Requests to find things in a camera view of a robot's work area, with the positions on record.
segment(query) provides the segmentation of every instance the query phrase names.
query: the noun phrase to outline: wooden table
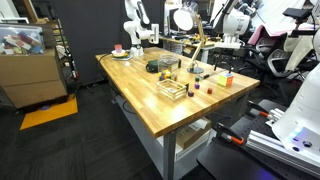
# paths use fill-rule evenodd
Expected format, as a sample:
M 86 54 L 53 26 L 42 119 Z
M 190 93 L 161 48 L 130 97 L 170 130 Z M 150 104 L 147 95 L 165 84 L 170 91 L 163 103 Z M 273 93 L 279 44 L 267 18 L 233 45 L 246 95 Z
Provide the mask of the wooden table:
M 174 38 L 171 38 L 171 37 L 160 36 L 159 39 L 161 39 L 163 41 L 177 43 L 177 44 L 183 44 L 185 46 L 190 46 L 190 47 L 195 47 L 195 48 L 197 48 L 199 46 L 199 43 L 192 44 L 190 42 L 184 42 L 183 40 L 181 40 L 181 41 L 180 40 L 175 40 Z M 214 42 L 213 41 L 207 41 L 206 44 L 201 49 L 202 49 L 201 62 L 207 63 L 208 62 L 209 50 L 210 49 L 214 49 Z
M 196 75 L 186 70 L 191 59 L 178 55 L 182 60 L 182 67 L 178 70 L 178 81 L 189 82 L 189 90 L 194 91 L 195 95 L 172 102 L 163 96 L 158 96 L 156 88 L 158 75 L 148 73 L 145 66 L 149 60 L 157 59 L 160 54 L 173 53 L 160 48 L 146 48 L 144 53 L 143 56 L 129 61 L 115 61 L 111 55 L 101 60 L 102 55 L 97 55 L 96 58 L 100 60 L 110 80 L 125 98 L 116 96 L 116 101 L 123 108 L 123 103 L 127 100 L 136 113 L 124 111 L 160 174 L 164 179 L 181 178 L 197 165 L 195 161 L 197 154 L 190 153 L 190 156 L 188 154 L 180 161 L 174 162 L 176 132 L 179 128 L 237 98 L 238 105 L 234 111 L 240 111 L 244 107 L 248 92 L 258 86 L 259 81 L 234 73 L 232 86 L 223 87 L 217 85 L 217 76 L 213 75 L 201 80 L 200 89 L 195 90 L 193 86 Z M 198 64 L 205 73 L 213 72 L 212 66 L 202 62 Z M 213 94 L 207 94 L 208 88 L 213 89 Z M 238 119 L 238 115 L 235 113 L 233 119 Z M 160 136 L 163 136 L 164 147 L 156 140 Z

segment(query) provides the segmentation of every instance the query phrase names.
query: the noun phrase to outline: black chair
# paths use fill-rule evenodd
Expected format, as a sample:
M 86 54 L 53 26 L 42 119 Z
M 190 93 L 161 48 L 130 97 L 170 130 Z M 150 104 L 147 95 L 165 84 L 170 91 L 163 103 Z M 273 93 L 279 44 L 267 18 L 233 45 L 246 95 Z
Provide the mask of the black chair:
M 248 69 L 254 70 L 256 74 L 255 78 L 260 80 L 260 87 L 270 90 L 274 98 L 280 95 L 284 105 L 289 105 L 288 96 L 280 80 L 287 78 L 295 72 L 298 73 L 298 76 L 302 76 L 302 71 L 312 70 L 318 62 L 310 62 L 308 58 L 305 58 L 306 60 L 301 61 L 295 71 L 285 70 L 292 54 L 292 52 L 284 51 L 286 39 L 286 33 L 277 37 L 270 37 L 263 28 L 257 43 L 244 47 L 248 52 L 252 53 L 253 57 L 244 60 L 247 66 L 240 68 L 238 73 L 244 73 Z

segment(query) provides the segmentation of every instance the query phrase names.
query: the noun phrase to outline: wall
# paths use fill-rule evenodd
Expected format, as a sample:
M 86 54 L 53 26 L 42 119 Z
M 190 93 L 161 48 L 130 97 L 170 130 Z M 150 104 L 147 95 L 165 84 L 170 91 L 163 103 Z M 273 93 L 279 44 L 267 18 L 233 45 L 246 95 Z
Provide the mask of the wall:
M 124 0 L 52 0 L 82 84 L 102 80 L 95 55 L 110 53 L 114 44 L 130 49 L 130 37 L 123 29 L 128 21 Z M 152 23 L 163 31 L 164 0 L 144 0 Z
M 0 0 L 0 11 L 6 18 L 20 17 L 12 0 Z

